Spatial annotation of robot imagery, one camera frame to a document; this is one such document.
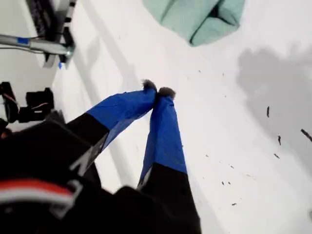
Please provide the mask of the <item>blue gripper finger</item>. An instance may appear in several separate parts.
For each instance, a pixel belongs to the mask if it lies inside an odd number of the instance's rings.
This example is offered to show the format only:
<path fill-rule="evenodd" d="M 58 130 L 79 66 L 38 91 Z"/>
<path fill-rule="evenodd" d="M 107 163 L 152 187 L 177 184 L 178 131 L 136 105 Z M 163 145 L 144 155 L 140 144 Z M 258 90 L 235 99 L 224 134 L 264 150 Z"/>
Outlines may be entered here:
<path fill-rule="evenodd" d="M 200 218 L 193 199 L 174 106 L 175 92 L 160 88 L 150 119 L 138 189 L 150 230 L 159 234 L 199 234 Z"/>
<path fill-rule="evenodd" d="M 70 165 L 71 170 L 84 175 L 121 132 L 152 109 L 157 96 L 156 85 L 147 79 L 142 85 L 142 90 L 109 96 L 66 124 L 71 132 L 91 145 Z"/>

